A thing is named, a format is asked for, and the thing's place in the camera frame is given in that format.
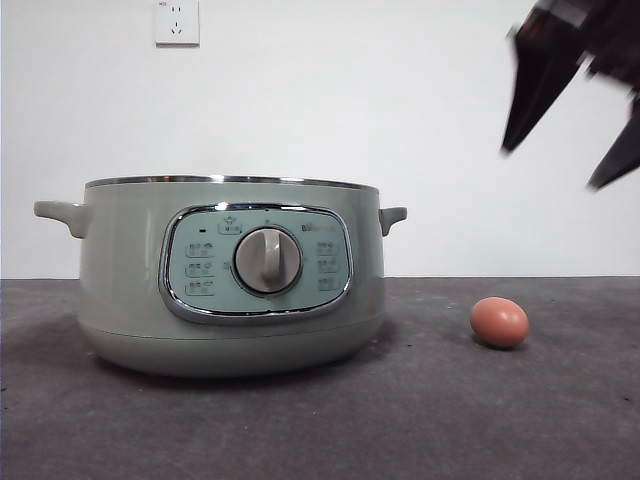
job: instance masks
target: egg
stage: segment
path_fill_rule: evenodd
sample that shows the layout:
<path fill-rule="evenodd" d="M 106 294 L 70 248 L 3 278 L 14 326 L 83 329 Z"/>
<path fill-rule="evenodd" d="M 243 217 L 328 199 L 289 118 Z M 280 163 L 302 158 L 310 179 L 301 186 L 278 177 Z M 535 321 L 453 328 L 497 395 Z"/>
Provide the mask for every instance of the egg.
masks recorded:
<path fill-rule="evenodd" d="M 529 333 L 529 319 L 515 302 L 500 297 L 483 298 L 471 309 L 471 328 L 489 345 L 509 348 Z"/>

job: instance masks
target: white wall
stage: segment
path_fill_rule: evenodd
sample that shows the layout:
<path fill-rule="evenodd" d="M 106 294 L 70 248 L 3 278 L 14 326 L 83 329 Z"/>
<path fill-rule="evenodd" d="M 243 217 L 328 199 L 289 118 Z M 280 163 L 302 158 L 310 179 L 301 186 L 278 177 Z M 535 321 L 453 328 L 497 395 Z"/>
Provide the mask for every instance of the white wall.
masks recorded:
<path fill-rule="evenodd" d="M 5 278 L 76 277 L 36 219 L 94 178 L 318 177 L 380 187 L 410 220 L 389 275 L 640 273 L 640 172 L 584 188 L 626 93 L 582 76 L 499 153 L 532 0 L 201 1 L 201 47 L 157 49 L 151 0 L 4 0 Z"/>

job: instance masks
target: table surface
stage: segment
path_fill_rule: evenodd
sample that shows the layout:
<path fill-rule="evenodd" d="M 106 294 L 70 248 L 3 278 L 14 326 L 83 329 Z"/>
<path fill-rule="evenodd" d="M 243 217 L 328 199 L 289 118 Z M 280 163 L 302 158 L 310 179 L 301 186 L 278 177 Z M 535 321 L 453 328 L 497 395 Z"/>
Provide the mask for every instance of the table surface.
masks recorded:
<path fill-rule="evenodd" d="M 640 278 L 386 282 L 351 358 L 220 381 L 113 366 L 77 281 L 3 281 L 3 478 L 640 478 Z M 512 351 L 471 335 L 492 295 L 529 314 Z"/>

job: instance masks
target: control panel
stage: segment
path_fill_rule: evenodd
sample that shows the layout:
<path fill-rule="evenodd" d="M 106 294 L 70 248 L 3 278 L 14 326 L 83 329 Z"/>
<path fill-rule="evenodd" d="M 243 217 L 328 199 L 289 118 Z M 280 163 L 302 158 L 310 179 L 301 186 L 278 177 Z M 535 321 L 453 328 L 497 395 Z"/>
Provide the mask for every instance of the control panel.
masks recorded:
<path fill-rule="evenodd" d="M 325 209 L 191 207 L 167 230 L 160 288 L 187 316 L 305 311 L 346 291 L 350 255 L 344 223 Z"/>

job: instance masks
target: wall socket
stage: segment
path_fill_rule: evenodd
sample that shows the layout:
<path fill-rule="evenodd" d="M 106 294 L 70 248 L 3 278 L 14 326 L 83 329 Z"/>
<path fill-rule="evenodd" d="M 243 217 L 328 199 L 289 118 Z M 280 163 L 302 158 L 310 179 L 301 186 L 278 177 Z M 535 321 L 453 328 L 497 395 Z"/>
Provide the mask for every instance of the wall socket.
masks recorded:
<path fill-rule="evenodd" d="M 156 45 L 200 45 L 198 0 L 156 0 Z"/>

